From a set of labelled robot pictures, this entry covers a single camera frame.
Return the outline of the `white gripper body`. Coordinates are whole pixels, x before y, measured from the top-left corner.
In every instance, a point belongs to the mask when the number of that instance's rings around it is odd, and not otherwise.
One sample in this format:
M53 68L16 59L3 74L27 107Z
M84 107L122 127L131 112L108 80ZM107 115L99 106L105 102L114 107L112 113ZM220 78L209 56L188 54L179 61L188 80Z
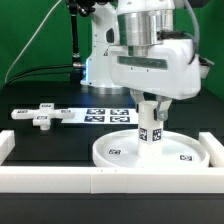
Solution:
M172 99L196 96L214 63L194 53L191 39L166 39L146 57L129 56L128 48L111 47L109 71L119 86Z

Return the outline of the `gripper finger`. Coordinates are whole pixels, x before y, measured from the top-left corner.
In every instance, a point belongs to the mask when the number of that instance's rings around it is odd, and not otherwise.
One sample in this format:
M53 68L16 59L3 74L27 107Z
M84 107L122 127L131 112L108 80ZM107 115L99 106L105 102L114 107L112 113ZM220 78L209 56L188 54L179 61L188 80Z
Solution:
M135 107L138 107L139 103L145 100L143 91L131 89L130 95L135 103Z
M168 119L168 110L172 99L164 96L156 97L157 106L154 109L154 119L156 121L166 121Z

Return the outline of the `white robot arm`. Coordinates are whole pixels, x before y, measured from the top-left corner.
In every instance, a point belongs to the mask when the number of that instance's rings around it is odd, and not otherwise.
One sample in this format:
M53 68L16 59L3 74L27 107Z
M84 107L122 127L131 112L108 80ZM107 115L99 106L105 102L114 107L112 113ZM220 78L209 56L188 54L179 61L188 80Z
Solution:
M198 54L200 35L174 29L173 13L188 0L84 0L92 19L92 53L81 84L100 93L126 87L136 103L156 96L154 118L164 121L174 99L192 98L213 62Z

